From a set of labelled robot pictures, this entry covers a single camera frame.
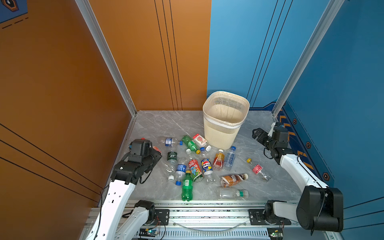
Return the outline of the clear bottle dark green label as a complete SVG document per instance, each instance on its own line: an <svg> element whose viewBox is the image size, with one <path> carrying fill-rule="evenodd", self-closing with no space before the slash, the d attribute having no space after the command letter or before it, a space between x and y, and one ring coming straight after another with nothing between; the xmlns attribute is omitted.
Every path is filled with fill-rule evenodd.
<svg viewBox="0 0 384 240"><path fill-rule="evenodd" d="M175 173L178 165L178 153L176 147L170 147L167 153L167 172L168 180L173 181L175 179Z"/></svg>

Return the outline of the clear bottle pink label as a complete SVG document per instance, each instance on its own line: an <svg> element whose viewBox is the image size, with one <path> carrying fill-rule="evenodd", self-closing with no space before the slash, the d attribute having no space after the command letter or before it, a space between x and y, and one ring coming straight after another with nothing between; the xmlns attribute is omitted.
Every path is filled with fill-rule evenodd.
<svg viewBox="0 0 384 240"><path fill-rule="evenodd" d="M271 179L271 176L260 164L253 163L252 159L250 158L247 159L247 163L251 166L252 172L259 176L262 180L268 182Z"/></svg>

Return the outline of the clear water bottle blue cap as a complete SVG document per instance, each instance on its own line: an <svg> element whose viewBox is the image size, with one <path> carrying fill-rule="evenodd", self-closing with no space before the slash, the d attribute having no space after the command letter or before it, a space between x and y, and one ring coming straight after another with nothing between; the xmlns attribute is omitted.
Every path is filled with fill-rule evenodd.
<svg viewBox="0 0 384 240"><path fill-rule="evenodd" d="M231 148L227 152L227 156L225 158L225 162L224 162L224 166L223 166L224 170L229 171L232 169L235 158L236 158L236 147L231 146Z"/></svg>

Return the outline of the large green soda bottle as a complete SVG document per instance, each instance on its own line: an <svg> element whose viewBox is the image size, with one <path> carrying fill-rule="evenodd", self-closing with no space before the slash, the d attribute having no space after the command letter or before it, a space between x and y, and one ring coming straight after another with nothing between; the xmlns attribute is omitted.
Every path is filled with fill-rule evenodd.
<svg viewBox="0 0 384 240"><path fill-rule="evenodd" d="M187 170L186 175L182 181L182 200L191 201L193 199L193 178L191 177L191 171Z"/></svg>

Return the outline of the brown coffee drink bottle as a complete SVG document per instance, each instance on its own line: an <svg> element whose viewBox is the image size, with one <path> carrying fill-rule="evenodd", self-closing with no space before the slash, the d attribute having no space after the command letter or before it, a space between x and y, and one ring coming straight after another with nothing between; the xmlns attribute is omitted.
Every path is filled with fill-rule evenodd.
<svg viewBox="0 0 384 240"><path fill-rule="evenodd" d="M223 188L229 188L237 185L240 182L243 182L249 178L249 175L244 174L230 174L221 177L220 183Z"/></svg>

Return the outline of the clear bottle red label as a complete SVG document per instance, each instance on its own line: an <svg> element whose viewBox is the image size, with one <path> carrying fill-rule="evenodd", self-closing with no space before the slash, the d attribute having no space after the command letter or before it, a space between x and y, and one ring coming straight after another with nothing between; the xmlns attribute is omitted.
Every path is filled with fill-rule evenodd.
<svg viewBox="0 0 384 240"><path fill-rule="evenodd" d="M162 153L161 149L159 149L157 146L154 146L153 143L150 140L147 140L146 138L141 138L141 140L149 142L150 147L152 149L158 151L159 153Z"/></svg>

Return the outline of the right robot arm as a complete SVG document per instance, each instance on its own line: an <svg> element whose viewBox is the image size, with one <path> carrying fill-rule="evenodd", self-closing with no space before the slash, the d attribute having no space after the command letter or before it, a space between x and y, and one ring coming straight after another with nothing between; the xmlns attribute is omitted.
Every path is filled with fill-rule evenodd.
<svg viewBox="0 0 384 240"><path fill-rule="evenodd" d="M278 123L269 132L254 129L253 139L270 151L272 159L287 171L301 190L298 204L269 200L265 205L264 220L279 224L287 219L300 224L305 230L341 232L344 228L344 198L337 188L331 188L305 166L289 148L289 131Z"/></svg>

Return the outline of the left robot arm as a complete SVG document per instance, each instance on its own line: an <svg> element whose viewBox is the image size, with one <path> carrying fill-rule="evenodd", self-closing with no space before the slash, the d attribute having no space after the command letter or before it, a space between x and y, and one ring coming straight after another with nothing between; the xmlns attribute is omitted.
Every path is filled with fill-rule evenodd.
<svg viewBox="0 0 384 240"><path fill-rule="evenodd" d="M130 146L130 151L114 166L108 192L87 240L131 240L143 225L155 218L155 204L140 200L118 227L136 185L145 182L143 175L151 174L162 158L161 152L147 139L136 139Z"/></svg>

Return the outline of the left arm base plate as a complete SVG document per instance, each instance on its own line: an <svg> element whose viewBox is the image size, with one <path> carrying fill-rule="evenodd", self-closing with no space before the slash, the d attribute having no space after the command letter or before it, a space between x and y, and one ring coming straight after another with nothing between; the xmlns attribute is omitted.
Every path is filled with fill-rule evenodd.
<svg viewBox="0 0 384 240"><path fill-rule="evenodd" d="M145 226L155 226L157 224L167 226L170 220L169 209L155 209L150 211L149 218L145 222Z"/></svg>

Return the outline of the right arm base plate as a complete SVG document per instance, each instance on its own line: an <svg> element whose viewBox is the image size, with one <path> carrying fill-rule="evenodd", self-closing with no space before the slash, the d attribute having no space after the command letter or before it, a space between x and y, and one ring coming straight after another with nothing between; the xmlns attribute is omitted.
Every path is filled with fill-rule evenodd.
<svg viewBox="0 0 384 240"><path fill-rule="evenodd" d="M262 209L249 209L249 219L252 226L263 226L263 225L281 225L289 226L292 222L288 219L269 215Z"/></svg>

